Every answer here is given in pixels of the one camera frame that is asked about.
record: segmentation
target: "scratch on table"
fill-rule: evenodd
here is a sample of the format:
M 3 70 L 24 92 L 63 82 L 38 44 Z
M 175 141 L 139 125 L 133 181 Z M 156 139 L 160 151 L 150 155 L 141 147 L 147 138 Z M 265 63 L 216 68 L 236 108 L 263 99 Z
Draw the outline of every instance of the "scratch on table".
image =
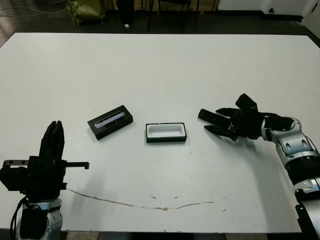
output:
M 153 209 L 159 209 L 159 210 L 162 210 L 162 211 L 168 211 L 168 209 L 172 209 L 172 208 L 167 208 L 167 207 L 154 207 Z
M 213 204 L 214 203 L 214 201 L 204 201 L 204 202 L 190 203 L 190 204 L 179 206 L 179 207 L 148 207 L 148 206 L 139 206 L 139 205 L 127 204 L 127 203 L 123 203 L 123 202 L 119 202 L 119 201 L 112 201 L 112 200 L 108 200 L 108 199 L 99 198 L 99 197 L 96 197 L 96 196 L 89 196 L 89 195 L 77 192 L 77 191 L 69 189 L 69 188 L 67 188 L 67 190 L 70 191 L 70 192 L 73 192 L 75 194 L 78 194 L 80 196 L 83 196 L 85 198 L 89 198 L 89 199 L 104 201 L 104 202 L 108 202 L 108 203 L 112 203 L 112 204 L 119 204 L 119 205 L 123 205 L 123 206 L 127 206 L 127 207 L 134 207 L 134 208 L 140 208 L 140 209 L 153 209 L 153 210 L 161 210 L 161 211 L 177 210 L 177 209 L 182 209 L 182 208 L 189 207 L 189 206 L 194 206 L 194 205 Z
M 183 206 L 177 207 L 175 209 L 182 209 L 182 208 L 193 206 L 193 205 L 213 204 L 213 203 L 214 203 L 214 201 L 204 201 L 204 202 L 190 203 L 190 204 L 187 204 L 187 205 L 183 205 Z
M 223 198 L 221 198 L 218 203 L 220 203 L 222 200 L 225 200 L 226 198 L 230 197 L 231 195 L 235 194 L 234 192 L 233 193 L 230 193 L 229 195 L 227 196 L 224 196 Z

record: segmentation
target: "black case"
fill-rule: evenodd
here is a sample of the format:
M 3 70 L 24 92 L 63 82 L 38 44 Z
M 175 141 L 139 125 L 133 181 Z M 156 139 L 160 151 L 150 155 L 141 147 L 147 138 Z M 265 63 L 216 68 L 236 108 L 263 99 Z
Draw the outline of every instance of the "black case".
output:
M 147 126 L 155 124 L 183 124 L 184 136 L 164 136 L 164 137 L 148 137 L 147 136 Z M 148 123 L 145 125 L 145 139 L 147 144 L 151 143 L 170 143 L 170 142 L 185 142 L 187 140 L 187 131 L 184 122 L 165 122 L 165 123 Z
M 96 123 L 99 121 L 102 121 L 103 119 L 108 119 L 110 117 L 112 117 L 115 114 L 120 114 L 120 113 L 124 113 L 124 116 L 111 121 L 110 123 L 103 125 L 99 128 L 96 127 Z M 134 121 L 132 115 L 130 114 L 130 112 L 126 109 L 126 107 L 124 105 L 119 106 L 111 111 L 108 111 L 105 114 L 102 114 L 90 121 L 88 121 L 88 124 L 92 130 L 92 132 L 95 135 L 95 138 L 97 140 L 102 139 L 103 137 L 112 134 L 113 132 L 123 128 L 124 126 L 132 123 Z

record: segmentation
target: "table surface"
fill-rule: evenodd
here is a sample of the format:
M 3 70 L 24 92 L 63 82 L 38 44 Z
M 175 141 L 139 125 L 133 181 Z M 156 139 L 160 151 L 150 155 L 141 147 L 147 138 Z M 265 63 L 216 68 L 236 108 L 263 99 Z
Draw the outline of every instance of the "table surface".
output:
M 293 116 L 320 146 L 320 50 L 307 36 L 16 33 L 0 48 L 0 159 L 39 153 L 61 120 L 63 230 L 299 232 L 275 146 L 231 142 L 197 118 L 242 93 Z M 133 123 L 97 141 L 87 124 L 125 105 Z M 184 122 L 181 143 L 146 144 L 150 123 Z M 0 228 L 22 195 L 0 184 Z

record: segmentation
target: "cable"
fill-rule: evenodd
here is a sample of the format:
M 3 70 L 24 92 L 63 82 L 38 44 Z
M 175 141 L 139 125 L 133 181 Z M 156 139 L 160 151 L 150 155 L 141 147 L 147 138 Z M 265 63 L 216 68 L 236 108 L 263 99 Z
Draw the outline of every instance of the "cable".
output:
M 16 210 L 12 216 L 11 223 L 10 223 L 10 238 L 11 240 L 16 240 L 16 227 L 17 227 L 17 214 L 19 209 L 21 208 L 22 204 L 27 202 L 27 196 L 22 198 L 18 205 L 16 206 Z
M 48 11 L 40 11 L 40 10 L 37 10 L 37 9 L 34 9 L 32 7 L 29 7 L 29 6 L 12 6 L 12 7 L 7 7 L 7 8 L 2 8 L 0 9 L 0 11 L 3 11 L 3 10 L 8 10 L 8 9 L 30 9 L 30 10 L 33 10 L 33 11 L 36 11 L 38 12 L 38 14 L 34 14 L 34 15 L 25 15 L 25 16 L 18 16 L 18 15 L 0 15 L 0 17 L 12 17 L 12 18 L 29 18 L 29 17 L 35 17 L 35 16 L 39 16 L 39 15 L 42 15 L 42 14 L 57 14 L 57 13 L 61 13 L 61 12 L 64 12 L 65 10 L 61 10 L 61 11 L 53 11 L 53 10 L 58 10 L 63 4 L 65 4 L 65 0 L 64 1 L 60 1 L 60 2 L 57 2 L 54 4 L 54 6 L 57 6 L 57 7 L 54 7 Z

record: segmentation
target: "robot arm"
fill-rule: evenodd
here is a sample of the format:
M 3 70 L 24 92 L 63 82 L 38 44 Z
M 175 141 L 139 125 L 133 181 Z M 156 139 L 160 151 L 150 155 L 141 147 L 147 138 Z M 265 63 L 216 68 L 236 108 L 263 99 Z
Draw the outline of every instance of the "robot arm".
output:
M 20 191 L 25 197 L 19 202 L 11 220 L 11 240 L 57 240 L 63 224 L 60 212 L 61 190 L 68 167 L 89 169 L 88 162 L 62 160 L 65 145 L 64 129 L 60 121 L 47 128 L 39 156 L 29 160 L 6 160 L 0 169 L 0 181 L 9 191 Z M 17 212 L 22 206 L 22 217 L 17 224 Z
M 309 240 L 320 239 L 320 154 L 292 117 L 259 112 L 246 94 L 235 103 L 240 109 L 221 108 L 216 113 L 201 109 L 199 118 L 213 125 L 204 126 L 213 134 L 236 141 L 238 137 L 273 142 L 287 170 L 298 201 L 295 207 L 301 231 Z

